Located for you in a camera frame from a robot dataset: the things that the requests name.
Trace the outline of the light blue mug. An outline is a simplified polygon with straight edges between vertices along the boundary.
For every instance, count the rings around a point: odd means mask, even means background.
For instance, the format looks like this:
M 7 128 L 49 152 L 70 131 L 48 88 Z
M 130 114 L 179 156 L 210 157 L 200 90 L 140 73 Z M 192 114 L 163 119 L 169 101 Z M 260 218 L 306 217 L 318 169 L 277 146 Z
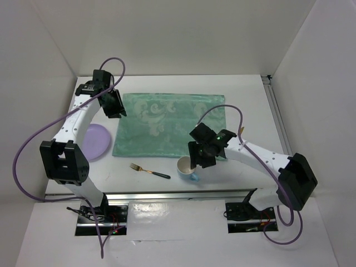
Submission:
M 186 181 L 198 182 L 200 178 L 195 172 L 195 169 L 191 169 L 190 167 L 190 157 L 183 156 L 177 161 L 177 173 L 178 176 Z

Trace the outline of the purple plate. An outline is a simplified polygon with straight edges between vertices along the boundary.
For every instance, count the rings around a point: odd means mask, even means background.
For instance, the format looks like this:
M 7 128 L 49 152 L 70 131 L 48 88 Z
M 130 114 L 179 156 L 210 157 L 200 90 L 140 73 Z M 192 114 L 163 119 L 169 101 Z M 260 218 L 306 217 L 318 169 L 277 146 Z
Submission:
M 91 162 L 100 158 L 109 148 L 111 135 L 107 128 L 99 124 L 90 124 L 82 143 L 82 152 Z

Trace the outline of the green satin placemat cloth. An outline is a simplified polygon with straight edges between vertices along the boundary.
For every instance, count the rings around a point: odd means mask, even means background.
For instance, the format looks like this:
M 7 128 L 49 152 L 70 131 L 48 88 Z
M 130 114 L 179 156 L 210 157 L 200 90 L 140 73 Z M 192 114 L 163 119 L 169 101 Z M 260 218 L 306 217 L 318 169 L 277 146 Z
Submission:
M 215 132 L 226 128 L 223 95 L 125 93 L 127 115 L 119 120 L 114 157 L 188 155 L 190 132 L 199 119 Z

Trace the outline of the gold fork green handle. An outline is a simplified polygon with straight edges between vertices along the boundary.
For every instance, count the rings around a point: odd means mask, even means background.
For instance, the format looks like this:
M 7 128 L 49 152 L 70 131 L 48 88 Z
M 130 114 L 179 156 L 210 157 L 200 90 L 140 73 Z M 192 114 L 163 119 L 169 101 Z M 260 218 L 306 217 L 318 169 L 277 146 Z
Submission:
M 146 173 L 149 173 L 149 174 L 152 174 L 152 175 L 164 178 L 164 179 L 171 179 L 171 176 L 169 176 L 167 174 L 162 174 L 159 172 L 143 169 L 141 166 L 139 166 L 137 164 L 130 163 L 130 168 L 132 168 L 133 170 L 138 171 L 138 172 L 146 172 Z

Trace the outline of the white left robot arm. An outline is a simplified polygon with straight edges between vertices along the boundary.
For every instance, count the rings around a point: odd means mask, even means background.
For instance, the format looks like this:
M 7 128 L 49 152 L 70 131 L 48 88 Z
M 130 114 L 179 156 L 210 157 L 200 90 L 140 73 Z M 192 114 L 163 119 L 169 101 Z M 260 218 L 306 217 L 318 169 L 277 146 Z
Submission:
M 81 147 L 99 110 L 108 118 L 126 115 L 119 91 L 109 88 L 113 82 L 109 72 L 94 70 L 92 80 L 79 85 L 75 91 L 73 114 L 66 118 L 51 141 L 43 141 L 39 147 L 47 177 L 80 197 L 83 210 L 98 222 L 110 215 L 108 199 L 89 178 L 90 164 Z

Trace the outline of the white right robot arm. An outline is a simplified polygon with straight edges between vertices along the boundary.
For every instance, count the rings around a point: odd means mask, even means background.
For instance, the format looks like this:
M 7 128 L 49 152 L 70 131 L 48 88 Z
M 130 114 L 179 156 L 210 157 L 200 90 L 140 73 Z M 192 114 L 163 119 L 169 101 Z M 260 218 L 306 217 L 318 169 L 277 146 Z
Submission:
M 214 166 L 216 159 L 222 157 L 243 163 L 275 181 L 273 187 L 249 192 L 243 204 L 243 212 L 249 218 L 280 205 L 301 211 L 318 184 L 307 159 L 299 153 L 290 156 L 272 152 L 226 129 L 216 133 L 204 123 L 199 123 L 190 136 L 193 139 L 188 143 L 191 168 Z

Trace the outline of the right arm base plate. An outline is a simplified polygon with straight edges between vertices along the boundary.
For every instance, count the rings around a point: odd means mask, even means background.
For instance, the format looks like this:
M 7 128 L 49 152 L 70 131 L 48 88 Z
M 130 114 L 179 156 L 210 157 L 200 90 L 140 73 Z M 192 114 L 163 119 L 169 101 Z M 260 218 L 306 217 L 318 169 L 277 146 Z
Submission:
M 227 220 L 228 233 L 257 233 L 278 231 L 276 214 L 272 207 L 258 211 L 248 203 L 226 202 L 224 218 Z

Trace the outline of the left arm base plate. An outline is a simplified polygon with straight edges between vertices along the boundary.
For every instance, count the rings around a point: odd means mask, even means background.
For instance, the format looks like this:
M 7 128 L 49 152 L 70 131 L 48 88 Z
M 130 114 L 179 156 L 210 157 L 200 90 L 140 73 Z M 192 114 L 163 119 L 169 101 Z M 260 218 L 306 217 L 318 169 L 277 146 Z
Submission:
M 76 236 L 95 236 L 97 235 L 95 220 L 88 207 L 80 206 L 74 209 L 78 215 L 75 235 Z M 106 236 L 109 233 L 120 236 L 127 234 L 128 205 L 110 205 L 107 214 L 97 214 L 98 227 L 100 234 Z

